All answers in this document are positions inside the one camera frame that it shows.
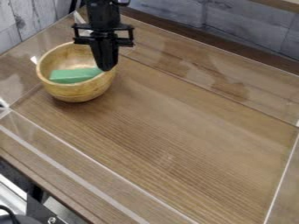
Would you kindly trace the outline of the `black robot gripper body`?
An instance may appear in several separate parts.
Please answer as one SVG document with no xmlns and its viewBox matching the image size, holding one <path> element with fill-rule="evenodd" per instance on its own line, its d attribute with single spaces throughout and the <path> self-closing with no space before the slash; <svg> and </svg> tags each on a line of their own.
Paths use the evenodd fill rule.
<svg viewBox="0 0 299 224">
<path fill-rule="evenodd" d="M 110 39 L 118 46 L 133 47 L 134 26 L 121 21 L 121 7 L 127 7 L 131 0 L 86 0 L 89 22 L 74 24 L 74 41 L 90 45 L 97 38 Z"/>
</svg>

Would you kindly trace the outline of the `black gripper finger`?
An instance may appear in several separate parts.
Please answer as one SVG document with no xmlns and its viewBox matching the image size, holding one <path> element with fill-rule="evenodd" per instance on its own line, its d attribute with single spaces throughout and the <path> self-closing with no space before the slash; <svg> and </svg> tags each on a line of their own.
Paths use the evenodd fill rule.
<svg viewBox="0 0 299 224">
<path fill-rule="evenodd" d="M 118 44 L 114 39 L 106 40 L 106 71 L 110 71 L 118 64 Z"/>
<path fill-rule="evenodd" d="M 106 59 L 105 59 L 105 51 L 106 51 L 106 42 L 103 38 L 95 38 L 91 40 L 91 51 L 94 54 L 94 58 L 98 64 L 98 67 L 105 70 L 106 69 Z"/>
</svg>

